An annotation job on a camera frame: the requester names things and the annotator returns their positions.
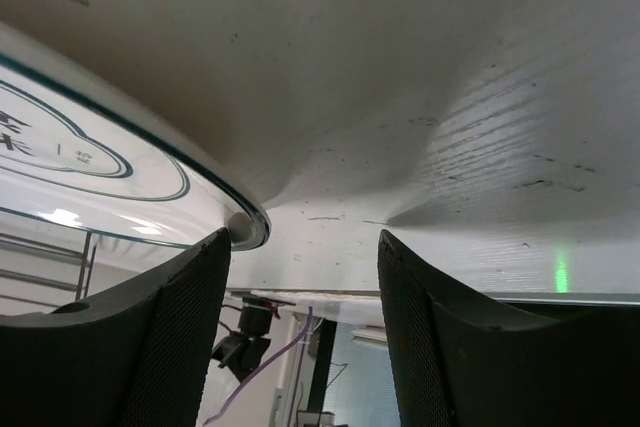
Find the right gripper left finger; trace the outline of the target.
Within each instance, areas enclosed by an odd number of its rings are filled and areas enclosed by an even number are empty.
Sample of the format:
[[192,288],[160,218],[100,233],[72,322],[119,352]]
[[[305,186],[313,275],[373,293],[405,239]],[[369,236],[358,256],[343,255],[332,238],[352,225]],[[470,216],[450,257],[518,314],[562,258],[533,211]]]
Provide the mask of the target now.
[[230,257],[221,228],[83,300],[2,317],[2,425],[195,425]]

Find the white plate teal rim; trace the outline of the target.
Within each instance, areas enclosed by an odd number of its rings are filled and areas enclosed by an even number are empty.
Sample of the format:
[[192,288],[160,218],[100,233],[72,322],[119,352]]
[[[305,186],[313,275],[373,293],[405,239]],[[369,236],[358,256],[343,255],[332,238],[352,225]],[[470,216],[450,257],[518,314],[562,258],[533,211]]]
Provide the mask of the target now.
[[1,208],[85,232],[187,248],[226,228],[264,245],[262,205],[177,129],[99,76],[1,29]]

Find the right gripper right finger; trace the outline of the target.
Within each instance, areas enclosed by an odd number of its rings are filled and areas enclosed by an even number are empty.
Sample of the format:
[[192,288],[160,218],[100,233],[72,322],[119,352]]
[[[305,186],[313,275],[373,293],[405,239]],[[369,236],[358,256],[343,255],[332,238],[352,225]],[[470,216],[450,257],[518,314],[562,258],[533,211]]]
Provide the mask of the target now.
[[405,426],[635,426],[639,310],[494,300],[382,231],[387,346]]

